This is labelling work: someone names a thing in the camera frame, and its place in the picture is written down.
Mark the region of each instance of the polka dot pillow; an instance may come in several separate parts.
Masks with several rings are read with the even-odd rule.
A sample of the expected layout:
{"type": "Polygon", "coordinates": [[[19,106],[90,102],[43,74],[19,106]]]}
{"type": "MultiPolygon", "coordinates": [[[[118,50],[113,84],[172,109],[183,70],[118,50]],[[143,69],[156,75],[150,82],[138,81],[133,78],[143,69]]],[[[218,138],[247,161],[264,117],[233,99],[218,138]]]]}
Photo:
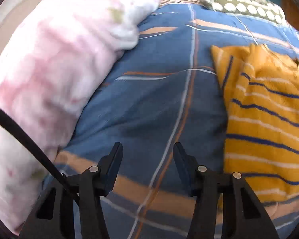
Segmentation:
{"type": "Polygon", "coordinates": [[[267,0],[200,0],[207,9],[255,16],[271,22],[285,23],[285,14],[276,4],[267,0]]]}

